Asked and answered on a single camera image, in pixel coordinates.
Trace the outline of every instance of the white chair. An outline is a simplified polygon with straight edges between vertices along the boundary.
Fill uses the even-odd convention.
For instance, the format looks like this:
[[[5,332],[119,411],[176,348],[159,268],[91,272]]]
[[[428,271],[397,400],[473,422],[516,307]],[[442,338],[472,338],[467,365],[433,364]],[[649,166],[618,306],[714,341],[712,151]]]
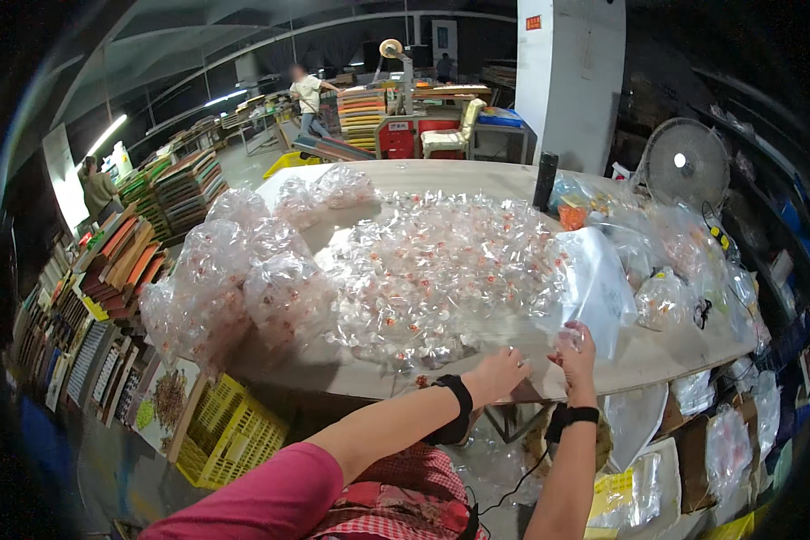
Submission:
[[[457,130],[423,131],[420,140],[423,143],[423,159],[429,159],[435,150],[461,150],[467,152],[468,144],[474,134],[477,115],[486,106],[482,99],[472,99],[462,112]]]

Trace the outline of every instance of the pink shirt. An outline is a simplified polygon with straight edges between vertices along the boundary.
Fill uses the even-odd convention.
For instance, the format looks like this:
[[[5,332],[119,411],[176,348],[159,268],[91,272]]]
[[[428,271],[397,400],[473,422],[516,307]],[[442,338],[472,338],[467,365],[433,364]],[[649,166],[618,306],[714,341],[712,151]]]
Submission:
[[[330,510],[342,484],[342,469],[331,455],[310,442],[298,442],[242,478],[152,524],[139,538],[302,538]]]

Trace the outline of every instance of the yellow plastic crate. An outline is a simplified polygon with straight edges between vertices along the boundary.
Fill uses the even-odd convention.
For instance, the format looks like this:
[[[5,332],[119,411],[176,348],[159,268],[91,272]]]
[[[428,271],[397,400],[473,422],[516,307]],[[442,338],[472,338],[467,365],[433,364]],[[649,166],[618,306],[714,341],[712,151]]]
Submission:
[[[264,179],[270,178],[270,176],[275,175],[279,169],[286,168],[286,167],[302,167],[303,165],[318,165],[321,163],[320,157],[310,157],[309,159],[301,159],[300,152],[291,152],[289,154],[284,154],[282,157],[276,160],[276,163],[273,164],[273,167],[270,167],[266,173],[264,173]]]
[[[288,423],[228,375],[205,388],[177,455],[177,469],[195,487],[218,489],[270,459]]]

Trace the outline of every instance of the worker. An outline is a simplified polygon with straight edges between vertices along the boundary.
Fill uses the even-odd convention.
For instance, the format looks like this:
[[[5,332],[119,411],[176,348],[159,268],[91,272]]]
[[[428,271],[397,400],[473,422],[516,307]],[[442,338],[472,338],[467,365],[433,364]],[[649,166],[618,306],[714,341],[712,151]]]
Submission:
[[[300,134],[309,135],[309,128],[312,127],[319,135],[328,139],[332,138],[318,120],[318,111],[321,106],[319,89],[324,87],[327,90],[333,90],[337,95],[342,91],[334,85],[310,75],[301,64],[291,66],[291,81],[291,88],[289,88],[291,97],[300,101],[300,112],[303,114],[300,123]]]
[[[526,540],[582,538],[594,495],[594,340],[579,322],[565,326],[548,357],[564,371],[572,414]],[[472,411],[506,398],[529,373],[519,351],[504,347],[471,372],[363,407],[281,449],[140,538],[485,539],[450,458],[422,441],[461,440]]]
[[[450,54],[443,53],[438,64],[435,65],[435,70],[438,72],[438,82],[448,83],[453,80],[451,73],[454,70],[454,59],[450,58]]]
[[[117,198],[117,186],[111,181],[108,173],[97,172],[97,159],[87,156],[78,171],[81,188],[84,189],[84,204],[91,216],[102,226],[112,213],[121,213],[123,207]]]

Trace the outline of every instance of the jeans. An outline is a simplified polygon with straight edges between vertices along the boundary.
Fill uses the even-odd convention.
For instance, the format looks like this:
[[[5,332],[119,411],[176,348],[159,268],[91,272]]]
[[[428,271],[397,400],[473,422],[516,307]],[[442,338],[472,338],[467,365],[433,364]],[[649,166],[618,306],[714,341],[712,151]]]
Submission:
[[[312,126],[312,129],[315,130],[319,135],[325,136],[328,139],[332,139],[333,137],[330,136],[330,133],[324,129],[324,126],[315,118],[314,112],[304,112],[303,117],[300,121],[300,134],[301,135],[309,135],[309,127]]]

